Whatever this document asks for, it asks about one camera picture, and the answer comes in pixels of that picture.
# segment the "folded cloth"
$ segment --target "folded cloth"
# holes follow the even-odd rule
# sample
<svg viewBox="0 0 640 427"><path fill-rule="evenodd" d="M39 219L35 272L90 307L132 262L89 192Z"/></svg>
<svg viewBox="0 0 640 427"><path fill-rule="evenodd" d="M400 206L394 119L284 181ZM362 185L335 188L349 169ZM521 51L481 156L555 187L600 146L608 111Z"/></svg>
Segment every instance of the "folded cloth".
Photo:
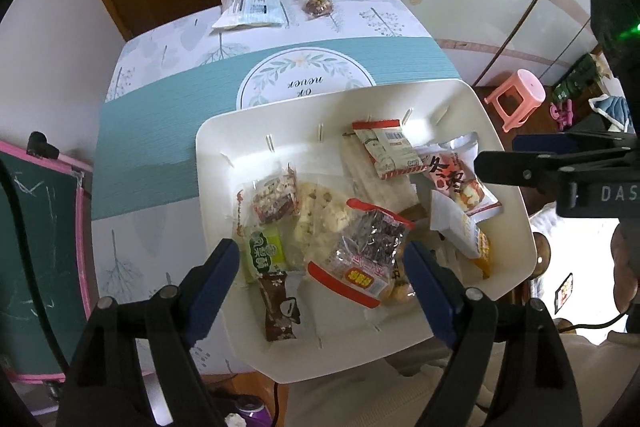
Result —
<svg viewBox="0 0 640 427"><path fill-rule="evenodd" d="M629 133L635 132L628 103L622 96L603 94L597 98L591 98L589 105L595 112L609 120L615 127L614 130Z"/></svg>

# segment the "teal stripe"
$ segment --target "teal stripe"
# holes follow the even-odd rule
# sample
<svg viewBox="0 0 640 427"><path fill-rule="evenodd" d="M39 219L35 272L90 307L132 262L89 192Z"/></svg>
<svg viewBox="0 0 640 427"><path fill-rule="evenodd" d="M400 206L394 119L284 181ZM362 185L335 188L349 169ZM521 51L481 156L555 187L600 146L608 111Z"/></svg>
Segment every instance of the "teal stripe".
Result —
<svg viewBox="0 0 640 427"><path fill-rule="evenodd" d="M226 58L168 76L103 106L92 218L196 197L195 136L199 127L212 116L236 110L238 88L258 62L301 45L349 55L377 84L460 77L428 37L307 42Z"/></svg>

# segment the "screw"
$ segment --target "screw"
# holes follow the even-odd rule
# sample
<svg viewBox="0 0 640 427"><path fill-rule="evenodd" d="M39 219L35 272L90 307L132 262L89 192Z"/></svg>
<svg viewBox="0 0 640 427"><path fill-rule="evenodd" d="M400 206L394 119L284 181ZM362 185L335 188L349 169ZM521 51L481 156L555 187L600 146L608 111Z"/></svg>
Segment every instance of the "screw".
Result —
<svg viewBox="0 0 640 427"><path fill-rule="evenodd" d="M98 299L98 308L105 310L113 304L113 297L100 297Z"/></svg>
<svg viewBox="0 0 640 427"><path fill-rule="evenodd" d="M178 295L178 286L168 284L167 286L160 288L160 296L163 299L172 299L176 295Z"/></svg>
<svg viewBox="0 0 640 427"><path fill-rule="evenodd" d="M465 295L470 301L480 301L484 294L478 288L467 288Z"/></svg>
<svg viewBox="0 0 640 427"><path fill-rule="evenodd" d="M540 299L531 299L529 304L531 304L531 307L537 312L543 312L545 310L545 303Z"/></svg>

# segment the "green snack package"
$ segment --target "green snack package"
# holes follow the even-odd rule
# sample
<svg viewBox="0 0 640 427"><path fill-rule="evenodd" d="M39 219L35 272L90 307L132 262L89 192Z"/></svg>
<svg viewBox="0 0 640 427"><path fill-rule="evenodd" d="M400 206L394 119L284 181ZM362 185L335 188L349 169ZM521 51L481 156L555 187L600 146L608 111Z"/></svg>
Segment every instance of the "green snack package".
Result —
<svg viewBox="0 0 640 427"><path fill-rule="evenodd" d="M247 268L252 279L263 273L286 271L287 261L277 227L246 230Z"/></svg>

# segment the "person's hand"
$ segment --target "person's hand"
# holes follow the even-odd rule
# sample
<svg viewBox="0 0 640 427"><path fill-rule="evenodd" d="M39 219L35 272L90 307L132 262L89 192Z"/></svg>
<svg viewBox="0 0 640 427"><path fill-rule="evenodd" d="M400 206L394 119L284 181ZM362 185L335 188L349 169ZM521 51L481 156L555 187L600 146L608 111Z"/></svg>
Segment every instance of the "person's hand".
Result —
<svg viewBox="0 0 640 427"><path fill-rule="evenodd" d="M638 277L629 266L629 251L620 225L611 237L611 256L613 257L613 298L620 313L629 308L629 304L638 291Z"/></svg>

